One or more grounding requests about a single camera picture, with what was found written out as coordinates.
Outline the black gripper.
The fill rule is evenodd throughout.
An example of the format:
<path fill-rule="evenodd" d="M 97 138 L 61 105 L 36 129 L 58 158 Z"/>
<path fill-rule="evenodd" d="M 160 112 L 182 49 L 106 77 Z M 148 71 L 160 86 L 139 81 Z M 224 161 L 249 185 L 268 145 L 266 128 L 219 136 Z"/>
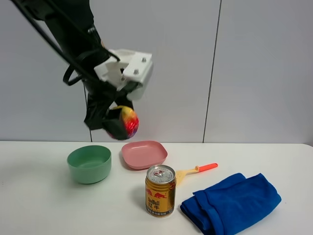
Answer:
<path fill-rule="evenodd" d="M 84 119 L 86 126 L 90 130 L 103 128 L 115 140 L 127 140 L 129 136 L 121 120 L 124 106 L 133 108 L 133 102 L 127 98 L 127 95 L 134 91 L 134 82 L 128 82 L 120 90 L 109 82 L 103 81 L 84 80 L 83 84 L 88 91 L 87 112 Z M 109 109 L 113 103 L 118 106 Z M 107 111 L 108 119 L 104 120 Z"/>

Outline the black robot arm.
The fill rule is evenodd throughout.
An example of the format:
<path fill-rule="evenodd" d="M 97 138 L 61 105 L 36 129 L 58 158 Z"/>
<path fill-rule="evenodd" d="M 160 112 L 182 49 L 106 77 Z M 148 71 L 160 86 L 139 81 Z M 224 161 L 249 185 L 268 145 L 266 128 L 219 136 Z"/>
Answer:
<path fill-rule="evenodd" d="M 63 82 L 85 87 L 86 117 L 89 130 L 105 130 L 124 141 L 135 135 L 133 126 L 123 119 L 122 107 L 132 108 L 127 95 L 139 83 L 127 81 L 114 86 L 98 78 L 94 68 L 110 57 L 119 57 L 101 45 L 88 0 L 15 0 L 13 4 L 43 39 L 69 64 Z"/>

